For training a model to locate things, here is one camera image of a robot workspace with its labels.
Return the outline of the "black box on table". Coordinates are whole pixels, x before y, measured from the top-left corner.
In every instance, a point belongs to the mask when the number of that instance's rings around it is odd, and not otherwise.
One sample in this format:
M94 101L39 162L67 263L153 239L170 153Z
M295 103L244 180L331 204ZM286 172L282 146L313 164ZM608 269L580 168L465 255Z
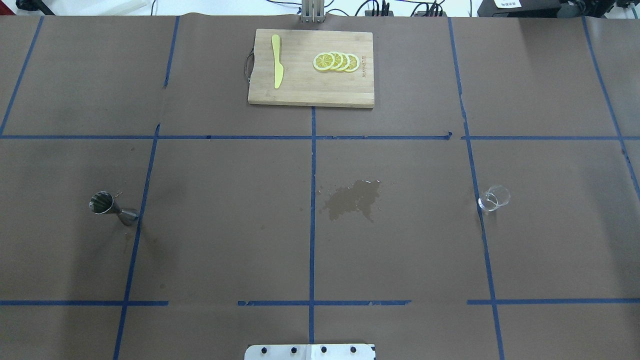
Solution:
M483 0L480 18L557 18L566 0Z

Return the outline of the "yellow plastic knife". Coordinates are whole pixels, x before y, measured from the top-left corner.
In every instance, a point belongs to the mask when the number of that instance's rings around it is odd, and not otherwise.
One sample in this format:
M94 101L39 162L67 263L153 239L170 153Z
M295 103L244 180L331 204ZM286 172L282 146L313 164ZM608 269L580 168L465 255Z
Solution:
M272 46L273 64L274 64L274 80L273 88L279 89L284 79L284 66L281 62L282 41L279 34L272 34L270 37Z

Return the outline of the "wooden cutting board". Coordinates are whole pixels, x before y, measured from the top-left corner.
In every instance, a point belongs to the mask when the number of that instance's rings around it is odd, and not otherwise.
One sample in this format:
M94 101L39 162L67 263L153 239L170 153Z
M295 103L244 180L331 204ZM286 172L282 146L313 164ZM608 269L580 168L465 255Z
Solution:
M281 38L284 76L274 89L271 37ZM338 51L359 57L352 72L318 71L313 59ZM247 101L254 105L372 109L375 106L374 36L372 32L259 28L254 35L254 63Z

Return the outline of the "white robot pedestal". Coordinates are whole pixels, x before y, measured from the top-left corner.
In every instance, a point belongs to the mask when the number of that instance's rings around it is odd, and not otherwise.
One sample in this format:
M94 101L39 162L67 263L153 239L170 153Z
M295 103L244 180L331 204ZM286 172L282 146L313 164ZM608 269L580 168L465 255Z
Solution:
M255 344L247 347L245 360L375 360L374 344Z

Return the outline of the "lemon slice one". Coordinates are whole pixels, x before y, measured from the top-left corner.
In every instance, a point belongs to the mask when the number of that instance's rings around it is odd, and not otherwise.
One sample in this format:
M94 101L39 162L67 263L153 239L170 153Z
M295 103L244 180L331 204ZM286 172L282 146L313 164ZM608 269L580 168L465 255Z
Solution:
M324 72L331 70L335 61L333 53L321 52L314 57L312 64L316 71Z

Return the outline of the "aluminium frame post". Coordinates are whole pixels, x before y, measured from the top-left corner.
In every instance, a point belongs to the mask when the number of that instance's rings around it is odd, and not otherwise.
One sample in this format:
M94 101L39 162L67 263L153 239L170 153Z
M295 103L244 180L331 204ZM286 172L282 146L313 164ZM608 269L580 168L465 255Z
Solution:
M300 18L302 23L324 23L326 19L324 0L301 0Z

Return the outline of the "lemon slice four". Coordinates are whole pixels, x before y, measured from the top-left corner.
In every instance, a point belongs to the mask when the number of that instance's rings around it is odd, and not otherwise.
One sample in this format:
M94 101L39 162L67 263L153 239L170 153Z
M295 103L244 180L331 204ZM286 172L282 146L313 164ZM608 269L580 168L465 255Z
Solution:
M349 60L348 66L345 68L346 73L353 73L361 66L361 59L355 54L346 54Z

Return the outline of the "steel measuring jigger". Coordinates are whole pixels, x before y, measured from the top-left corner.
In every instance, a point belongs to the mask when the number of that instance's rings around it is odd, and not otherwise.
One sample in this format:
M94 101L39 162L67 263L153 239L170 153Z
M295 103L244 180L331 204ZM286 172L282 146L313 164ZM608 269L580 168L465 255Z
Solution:
M89 209L95 215L116 215L124 226L132 226L139 219L139 215L134 209L120 207L114 196L107 191L95 193L90 198Z

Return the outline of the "lemon slice three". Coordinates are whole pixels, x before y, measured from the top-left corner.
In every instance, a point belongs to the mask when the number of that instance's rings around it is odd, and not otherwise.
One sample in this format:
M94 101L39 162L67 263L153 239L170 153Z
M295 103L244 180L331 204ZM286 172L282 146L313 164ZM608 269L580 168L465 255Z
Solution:
M342 72L349 68L351 64L351 58L349 54L342 53L340 55L342 57L342 64L336 70Z

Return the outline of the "clear glass shaker cup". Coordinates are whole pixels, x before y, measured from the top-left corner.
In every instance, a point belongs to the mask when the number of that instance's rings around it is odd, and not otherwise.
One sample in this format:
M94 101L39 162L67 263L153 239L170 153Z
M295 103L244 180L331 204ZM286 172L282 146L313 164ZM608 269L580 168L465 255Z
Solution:
M505 207L511 200L511 192L503 185L490 186L480 194L477 204L484 212L494 212Z

